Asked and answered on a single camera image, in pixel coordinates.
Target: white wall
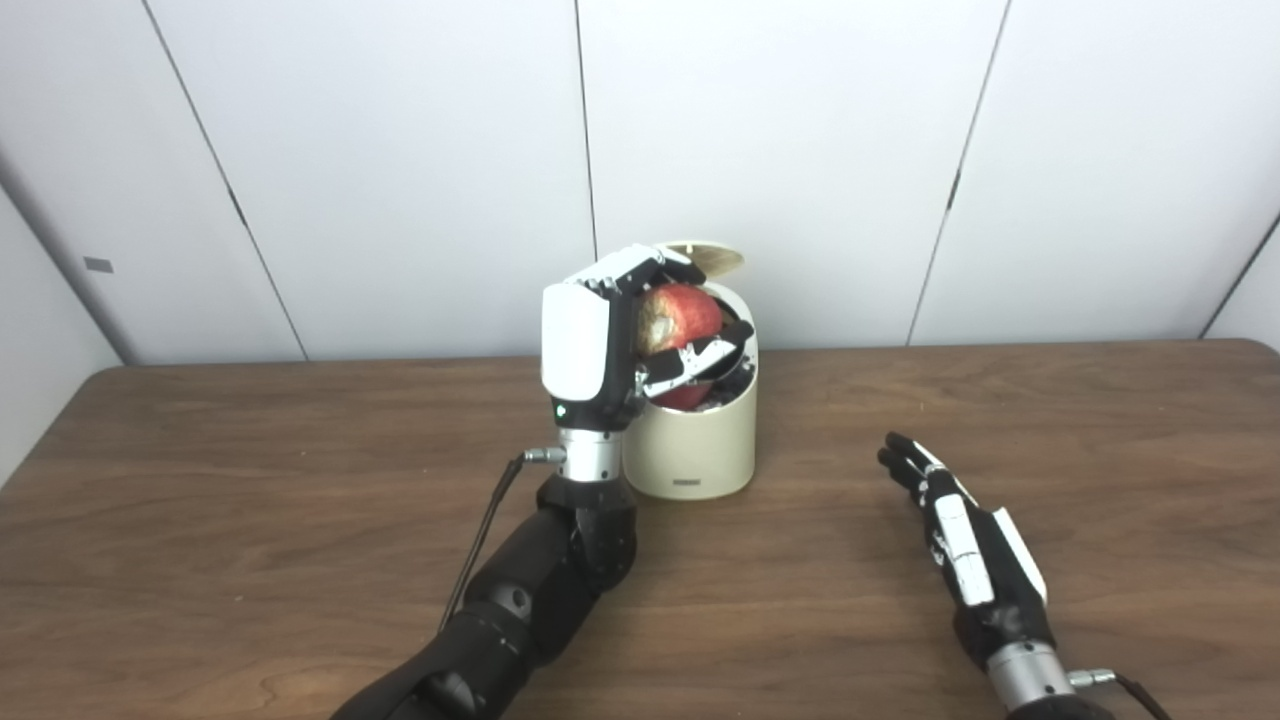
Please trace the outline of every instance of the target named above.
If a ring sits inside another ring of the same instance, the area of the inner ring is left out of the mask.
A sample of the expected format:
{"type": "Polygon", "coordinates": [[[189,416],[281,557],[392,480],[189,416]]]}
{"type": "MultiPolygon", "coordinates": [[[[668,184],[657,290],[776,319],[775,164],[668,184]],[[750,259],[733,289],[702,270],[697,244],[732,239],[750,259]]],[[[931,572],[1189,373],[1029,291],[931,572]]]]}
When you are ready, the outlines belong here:
{"type": "Polygon", "coordinates": [[[1197,337],[1280,213],[1277,28],[1014,0],[913,342],[1197,337]]]}
{"type": "Polygon", "coordinates": [[[600,251],[726,242],[762,345],[904,343],[1004,6],[580,4],[600,251]]]}
{"type": "Polygon", "coordinates": [[[311,357],[538,348],[594,259],[573,0],[152,0],[311,357]]]}
{"type": "Polygon", "coordinates": [[[119,359],[0,191],[0,484],[91,374],[119,359]]]}
{"type": "Polygon", "coordinates": [[[143,363],[530,352],[678,238],[765,347],[1194,337],[1280,213],[1276,4],[1012,0],[966,152],[1005,0],[151,4],[252,236],[143,4],[0,4],[0,182],[143,363]]]}
{"type": "Polygon", "coordinates": [[[0,181],[124,352],[302,359],[141,3],[0,3],[0,181]]]}
{"type": "Polygon", "coordinates": [[[1271,234],[1206,337],[1257,340],[1280,352],[1280,241],[1276,237],[1280,229],[1271,234]]]}

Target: red apple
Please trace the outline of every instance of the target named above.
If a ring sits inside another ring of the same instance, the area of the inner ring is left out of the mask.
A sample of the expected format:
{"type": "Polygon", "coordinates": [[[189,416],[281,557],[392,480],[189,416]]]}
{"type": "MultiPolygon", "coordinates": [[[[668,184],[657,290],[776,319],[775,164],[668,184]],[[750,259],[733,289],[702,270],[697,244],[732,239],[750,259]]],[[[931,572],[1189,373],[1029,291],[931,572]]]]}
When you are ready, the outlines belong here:
{"type": "MultiPolygon", "coordinates": [[[[716,334],[721,327],[721,307],[712,296],[691,284],[662,284],[640,299],[636,348],[641,357],[648,357],[716,334]]],[[[653,398],[653,402],[672,410],[692,410],[710,389],[710,383],[684,386],[653,398]]]]}

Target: silver connector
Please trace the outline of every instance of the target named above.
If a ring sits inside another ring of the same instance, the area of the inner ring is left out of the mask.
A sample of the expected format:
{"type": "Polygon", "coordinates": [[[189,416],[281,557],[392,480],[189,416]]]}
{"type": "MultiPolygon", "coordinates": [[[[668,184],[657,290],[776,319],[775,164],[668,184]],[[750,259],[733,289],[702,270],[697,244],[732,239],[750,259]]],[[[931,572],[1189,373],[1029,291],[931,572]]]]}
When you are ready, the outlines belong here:
{"type": "Polygon", "coordinates": [[[525,451],[525,462],[558,465],[567,457],[563,447],[530,447],[525,451]]]}
{"type": "Polygon", "coordinates": [[[1105,685],[1106,683],[1116,682],[1116,671],[1107,670],[1106,667],[1094,667],[1093,670],[1071,670],[1066,674],[1066,680],[1071,683],[1073,688],[1092,688],[1093,685],[1105,685]]]}
{"type": "Polygon", "coordinates": [[[1075,694],[1053,647],[1042,642],[1015,642],[997,650],[987,660],[987,676],[1010,712],[1044,697],[1075,694]]]}
{"type": "Polygon", "coordinates": [[[622,434],[561,428],[564,460],[559,474],[580,483],[621,478],[622,434]]]}

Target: cable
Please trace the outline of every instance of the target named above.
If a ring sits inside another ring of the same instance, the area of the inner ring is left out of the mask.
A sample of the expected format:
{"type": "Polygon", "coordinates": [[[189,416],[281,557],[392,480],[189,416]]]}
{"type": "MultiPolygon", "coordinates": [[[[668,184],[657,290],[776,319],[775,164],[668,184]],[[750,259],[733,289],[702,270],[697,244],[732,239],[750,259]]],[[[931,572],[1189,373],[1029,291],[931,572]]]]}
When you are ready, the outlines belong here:
{"type": "Polygon", "coordinates": [[[467,587],[467,580],[471,578],[471,569],[475,568],[476,559],[480,556],[480,548],[484,547],[484,538],[489,534],[489,525],[493,524],[493,516],[498,512],[498,503],[502,502],[511,483],[520,474],[520,469],[524,468],[525,455],[522,452],[515,460],[507,462],[507,469],[498,478],[498,487],[493,488],[489,507],[485,509],[484,518],[480,519],[480,529],[476,532],[476,539],[471,542],[471,551],[467,552],[467,560],[462,564],[462,573],[458,574],[458,582],[453,584],[453,592],[449,593],[449,603],[444,606],[444,618],[440,618],[440,626],[436,629],[436,633],[444,630],[444,625],[458,611],[458,602],[462,601],[462,591],[467,587]]]}
{"type": "Polygon", "coordinates": [[[1129,694],[1132,694],[1134,700],[1137,700],[1143,707],[1146,707],[1147,712],[1151,712],[1152,717],[1155,717],[1156,720],[1172,720],[1172,717],[1170,717],[1169,714],[1165,712],[1164,707],[1160,707],[1160,703],[1156,702],[1156,698],[1151,697],[1151,693],[1148,693],[1147,688],[1142,687],[1142,684],[1135,683],[1134,680],[1130,680],[1129,678],[1125,678],[1119,673],[1116,673],[1116,683],[1119,683],[1120,687],[1123,687],[1124,689],[1129,691],[1129,694]]]}

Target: open lid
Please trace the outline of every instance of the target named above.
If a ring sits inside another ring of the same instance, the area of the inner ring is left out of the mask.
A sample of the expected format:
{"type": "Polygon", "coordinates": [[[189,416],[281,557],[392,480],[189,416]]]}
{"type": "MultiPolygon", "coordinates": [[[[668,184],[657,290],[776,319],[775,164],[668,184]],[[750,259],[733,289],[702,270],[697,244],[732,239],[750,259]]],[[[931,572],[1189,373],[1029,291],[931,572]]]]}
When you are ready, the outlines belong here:
{"type": "Polygon", "coordinates": [[[689,258],[708,278],[716,278],[737,269],[745,260],[742,254],[722,242],[709,240],[677,240],[659,242],[659,247],[675,250],[689,258]]]}

